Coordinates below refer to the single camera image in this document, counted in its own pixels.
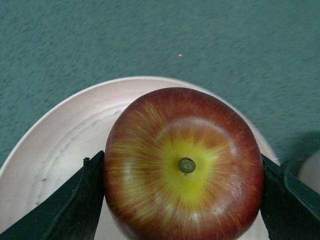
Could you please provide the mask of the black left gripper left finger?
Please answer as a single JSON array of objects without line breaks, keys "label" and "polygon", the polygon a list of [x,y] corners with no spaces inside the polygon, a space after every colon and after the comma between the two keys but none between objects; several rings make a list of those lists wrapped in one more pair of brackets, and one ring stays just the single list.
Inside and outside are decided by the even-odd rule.
[{"label": "black left gripper left finger", "polygon": [[104,152],[84,158],[82,168],[44,202],[1,233],[2,240],[93,240],[104,199]]}]

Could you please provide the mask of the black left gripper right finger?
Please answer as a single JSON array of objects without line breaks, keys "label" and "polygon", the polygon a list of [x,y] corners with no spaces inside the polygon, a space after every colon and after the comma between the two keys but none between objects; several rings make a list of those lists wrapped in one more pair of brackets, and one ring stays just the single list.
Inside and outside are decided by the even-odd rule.
[{"label": "black left gripper right finger", "polygon": [[302,160],[277,165],[262,155],[264,187],[260,212],[270,240],[318,240],[320,194],[298,179]]}]

